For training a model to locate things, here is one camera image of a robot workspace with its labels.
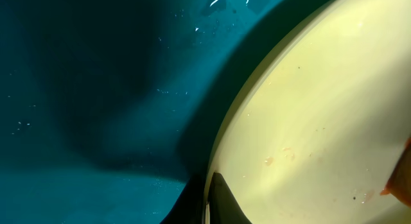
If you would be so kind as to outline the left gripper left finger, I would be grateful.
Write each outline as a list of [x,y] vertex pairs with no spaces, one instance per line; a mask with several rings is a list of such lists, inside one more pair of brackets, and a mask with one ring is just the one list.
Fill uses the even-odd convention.
[[202,224],[205,182],[193,175],[161,224]]

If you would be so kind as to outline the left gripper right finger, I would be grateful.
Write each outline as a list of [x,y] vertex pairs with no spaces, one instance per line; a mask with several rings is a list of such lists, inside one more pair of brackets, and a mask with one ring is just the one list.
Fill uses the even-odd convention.
[[208,202],[210,224],[251,224],[220,173],[213,173]]

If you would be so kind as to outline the yellow-green plate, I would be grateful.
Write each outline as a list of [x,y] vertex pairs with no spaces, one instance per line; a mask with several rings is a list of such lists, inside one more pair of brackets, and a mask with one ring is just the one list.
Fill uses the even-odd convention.
[[301,0],[213,145],[213,173],[251,223],[409,223],[380,195],[410,138],[410,0]]

